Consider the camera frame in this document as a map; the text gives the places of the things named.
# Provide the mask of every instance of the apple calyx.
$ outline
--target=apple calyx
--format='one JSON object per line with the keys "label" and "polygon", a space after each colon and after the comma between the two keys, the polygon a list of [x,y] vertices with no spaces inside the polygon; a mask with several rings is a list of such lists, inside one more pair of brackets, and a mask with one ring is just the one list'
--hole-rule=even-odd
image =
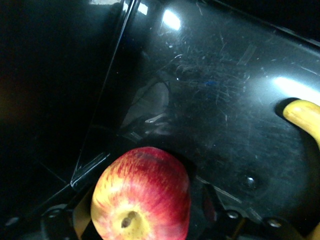
{"label": "apple calyx", "polygon": [[138,215],[137,212],[131,211],[128,213],[128,216],[125,217],[121,222],[121,228],[127,228],[130,226],[132,219],[134,219]]}

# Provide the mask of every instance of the black plastic surface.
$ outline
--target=black plastic surface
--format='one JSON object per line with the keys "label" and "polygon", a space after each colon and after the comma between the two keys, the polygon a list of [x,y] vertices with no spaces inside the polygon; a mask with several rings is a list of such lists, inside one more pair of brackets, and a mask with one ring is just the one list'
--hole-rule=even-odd
{"label": "black plastic surface", "polygon": [[1,232],[70,182],[124,16],[82,0],[5,0],[0,12]]}
{"label": "black plastic surface", "polygon": [[[210,183],[254,221],[280,216],[310,231],[320,220],[319,150],[276,108],[287,98],[320,103],[319,49],[218,3],[133,7],[72,186],[95,182],[130,148],[155,146],[196,166],[193,194]],[[201,233],[201,211],[194,201],[188,239]]]}
{"label": "black plastic surface", "polygon": [[220,0],[244,13],[320,46],[320,2],[317,0]]}

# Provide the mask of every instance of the scratched plastic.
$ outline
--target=scratched plastic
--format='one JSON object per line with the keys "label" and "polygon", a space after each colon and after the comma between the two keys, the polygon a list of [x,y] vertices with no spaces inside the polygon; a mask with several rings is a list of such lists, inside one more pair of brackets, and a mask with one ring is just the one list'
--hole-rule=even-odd
{"label": "scratched plastic", "polygon": [[319,50],[218,3],[142,0],[131,16],[72,186],[94,183],[131,148],[155,146],[193,179],[189,240],[206,227],[203,183],[256,222],[315,226],[318,148],[276,108],[288,98],[319,104]]}

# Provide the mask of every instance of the apple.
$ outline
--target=apple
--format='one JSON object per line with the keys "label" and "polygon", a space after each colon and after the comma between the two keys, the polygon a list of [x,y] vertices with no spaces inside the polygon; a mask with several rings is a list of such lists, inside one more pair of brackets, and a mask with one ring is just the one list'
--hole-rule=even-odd
{"label": "apple", "polygon": [[155,147],[126,152],[100,176],[91,219],[104,240],[185,240],[190,182],[183,164]]}

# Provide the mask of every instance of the yellow banana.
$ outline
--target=yellow banana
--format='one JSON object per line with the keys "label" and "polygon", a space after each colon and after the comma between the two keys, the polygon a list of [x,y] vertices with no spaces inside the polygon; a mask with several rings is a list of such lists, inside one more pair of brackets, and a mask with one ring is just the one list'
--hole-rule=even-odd
{"label": "yellow banana", "polygon": [[309,133],[320,148],[320,106],[307,100],[295,100],[284,108],[283,116]]}

